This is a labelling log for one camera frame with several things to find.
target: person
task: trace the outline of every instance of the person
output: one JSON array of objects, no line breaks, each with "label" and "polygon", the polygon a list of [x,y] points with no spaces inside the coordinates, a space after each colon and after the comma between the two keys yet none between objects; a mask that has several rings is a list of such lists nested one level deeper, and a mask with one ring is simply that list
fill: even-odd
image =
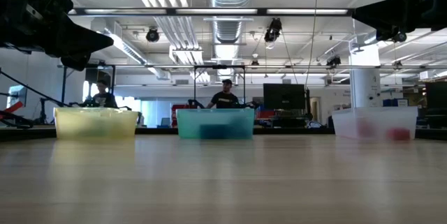
[{"label": "person", "polygon": [[118,108],[115,96],[106,91],[108,88],[107,82],[105,80],[98,80],[96,86],[98,87],[99,93],[93,96],[92,100],[99,104],[99,107]]},{"label": "person", "polygon": [[239,103],[237,96],[231,93],[231,87],[233,83],[231,80],[222,81],[222,91],[212,97],[211,102],[208,104],[207,109],[211,109],[216,105],[217,109],[233,108],[235,103]]}]

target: clear bin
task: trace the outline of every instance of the clear bin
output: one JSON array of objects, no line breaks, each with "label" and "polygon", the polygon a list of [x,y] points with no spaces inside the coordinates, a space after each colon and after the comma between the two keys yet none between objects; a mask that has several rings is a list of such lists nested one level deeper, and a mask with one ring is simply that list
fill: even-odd
[{"label": "clear bin", "polygon": [[181,109],[177,121],[183,139],[253,138],[253,109]]},{"label": "clear bin", "polygon": [[58,139],[128,138],[135,136],[138,112],[112,108],[54,109]]},{"label": "clear bin", "polygon": [[355,139],[413,140],[417,107],[372,107],[334,111],[335,134]]}]

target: wooden table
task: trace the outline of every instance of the wooden table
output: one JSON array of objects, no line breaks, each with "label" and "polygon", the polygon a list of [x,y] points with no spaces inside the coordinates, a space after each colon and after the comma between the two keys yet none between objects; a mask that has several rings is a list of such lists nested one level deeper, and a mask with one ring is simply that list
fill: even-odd
[{"label": "wooden table", "polygon": [[0,143],[0,223],[446,223],[447,144],[333,135]]}]

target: white pillar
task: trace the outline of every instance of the white pillar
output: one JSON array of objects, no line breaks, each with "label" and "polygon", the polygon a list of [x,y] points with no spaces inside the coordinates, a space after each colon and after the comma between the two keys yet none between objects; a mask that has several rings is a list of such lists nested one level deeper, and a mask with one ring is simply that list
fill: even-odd
[{"label": "white pillar", "polygon": [[353,108],[381,107],[379,69],[351,70],[351,102]]}]

